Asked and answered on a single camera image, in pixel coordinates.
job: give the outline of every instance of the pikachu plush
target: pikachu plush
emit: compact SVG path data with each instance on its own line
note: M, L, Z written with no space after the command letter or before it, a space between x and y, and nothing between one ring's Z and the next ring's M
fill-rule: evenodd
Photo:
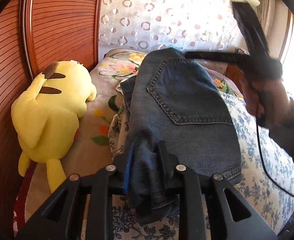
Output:
M52 62L12 104L11 117L23 150L18 171L30 160L45 163L51 192L66 179L60 159L71 147L79 118L97 90L88 70L75 61Z

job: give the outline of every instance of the bed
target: bed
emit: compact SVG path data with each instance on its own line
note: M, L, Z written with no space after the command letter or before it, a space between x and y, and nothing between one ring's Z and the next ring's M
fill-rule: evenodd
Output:
M66 175L86 176L110 164L124 150L128 122L124 112L119 83L137 75L146 53L113 49L90 72L97 87L97 97L87 103L87 112L80 120L79 131L68 154L62 159ZM294 211L294 199L287 196L266 177L262 170L256 143L255 120L245 110L241 92L226 76L207 69L213 83L224 99L238 134L242 154L242 180L235 188L247 199L270 227L279 233ZM260 140L268 172L283 187L294 194L294 164L291 157L260 129ZM16 198L14 234L25 224L50 195L44 164L32 163ZM210 225L206 209L206 234ZM125 196L113 196L114 239L178 239L179 213L141 227ZM82 239L85 239L86 219Z

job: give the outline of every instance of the person's arm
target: person's arm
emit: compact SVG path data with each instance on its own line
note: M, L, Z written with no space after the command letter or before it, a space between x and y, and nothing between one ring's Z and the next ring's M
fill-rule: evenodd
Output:
M244 100L249 114L258 116L265 113L265 109L259 103L257 92L249 85L246 79L241 80ZM270 124L269 136L283 148L294 162L294 100L290 99L282 82L267 81L254 82L253 87L258 91L268 91L273 97L273 109L268 120Z

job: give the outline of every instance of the red fabric trim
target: red fabric trim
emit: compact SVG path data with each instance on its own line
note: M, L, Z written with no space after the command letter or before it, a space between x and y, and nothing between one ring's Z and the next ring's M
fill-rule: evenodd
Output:
M27 169L26 174L24 176L23 183L19 189L18 196L16 198L14 206L14 212L16 212L16 217L14 217L13 223L17 223L18 230L20 230L25 225L25 203L36 165L36 162L31 161L29 168Z

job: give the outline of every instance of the blue denim fabric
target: blue denim fabric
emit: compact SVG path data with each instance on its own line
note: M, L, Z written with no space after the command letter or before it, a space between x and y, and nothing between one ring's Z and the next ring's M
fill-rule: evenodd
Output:
M144 58L135 82L130 78L121 87L130 110L124 149L131 165L128 197L139 223L157 221L177 208L176 196L167 196L163 188L156 153L160 140L198 174L218 172L233 184L240 182L236 131L199 64L175 49L153 51Z

